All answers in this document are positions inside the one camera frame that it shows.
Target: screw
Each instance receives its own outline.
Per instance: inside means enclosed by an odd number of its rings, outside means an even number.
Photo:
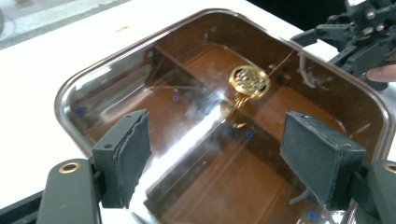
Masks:
[[[333,21],[333,20],[335,20],[336,19],[336,17],[334,16],[334,15],[332,15],[332,16],[330,16],[327,20],[328,21]]]
[[[375,17],[375,13],[373,11],[367,13],[366,15],[367,19],[372,20]]]
[[[367,27],[366,29],[363,30],[364,35],[369,35],[374,31],[373,27]]]
[[[382,31],[384,29],[384,25],[380,24],[375,28],[378,32]]]

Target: metal arm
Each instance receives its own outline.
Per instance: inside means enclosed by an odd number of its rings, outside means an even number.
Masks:
[[[306,47],[321,39],[339,54],[330,63],[354,77],[390,63],[396,52],[396,6],[389,0],[366,0],[357,5],[346,1],[346,13],[330,16],[325,24],[294,36],[291,40]],[[366,80],[378,91],[388,83]]]

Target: blue dot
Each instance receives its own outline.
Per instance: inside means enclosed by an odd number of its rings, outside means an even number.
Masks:
[[[311,221],[316,221],[318,219],[317,214],[314,211],[309,211],[308,212],[308,218]]]
[[[254,133],[252,131],[247,132],[247,138],[252,138]]]
[[[175,102],[177,102],[178,99],[179,99],[179,98],[178,98],[178,95],[174,95],[174,96],[172,97],[172,100],[175,101]]]
[[[77,107],[76,109],[75,109],[75,114],[77,115],[77,116],[79,116],[79,117],[82,117],[82,116],[84,116],[85,115],[85,109],[84,108],[82,108],[82,107]]]

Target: finger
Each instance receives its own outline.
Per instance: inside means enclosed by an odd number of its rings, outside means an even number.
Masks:
[[[376,82],[394,82],[396,81],[396,64],[371,69],[366,76]]]

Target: brass screw hole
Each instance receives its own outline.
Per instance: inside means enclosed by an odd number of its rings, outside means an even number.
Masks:
[[[78,168],[80,167],[80,164],[78,162],[69,162],[63,166],[61,166],[61,168],[59,168],[59,173],[61,174],[70,174],[75,172],[76,170],[78,170]]]
[[[396,174],[396,165],[387,163],[384,166],[389,172]]]

